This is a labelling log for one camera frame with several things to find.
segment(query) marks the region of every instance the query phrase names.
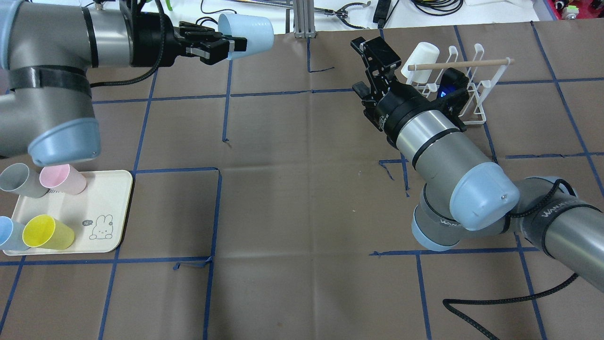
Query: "wooden rod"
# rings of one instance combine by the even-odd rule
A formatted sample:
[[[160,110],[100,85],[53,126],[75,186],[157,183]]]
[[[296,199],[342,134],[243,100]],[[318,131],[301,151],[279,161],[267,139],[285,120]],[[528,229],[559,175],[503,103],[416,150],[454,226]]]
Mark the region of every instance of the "wooden rod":
[[[494,59],[494,60],[458,61],[458,62],[443,62],[440,64],[409,65],[409,66],[407,66],[407,69],[409,71],[440,70],[442,68],[449,68],[449,67],[455,68],[455,67],[511,65],[511,64],[514,64],[514,62],[515,62],[515,60],[512,58]]]

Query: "gray cup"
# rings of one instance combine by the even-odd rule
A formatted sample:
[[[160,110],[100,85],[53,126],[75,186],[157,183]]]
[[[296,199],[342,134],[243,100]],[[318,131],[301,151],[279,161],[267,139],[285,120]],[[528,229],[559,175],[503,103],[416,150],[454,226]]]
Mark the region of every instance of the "gray cup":
[[[0,189],[31,198],[40,198],[48,192],[48,188],[40,184],[40,175],[23,163],[13,164],[2,171]]]

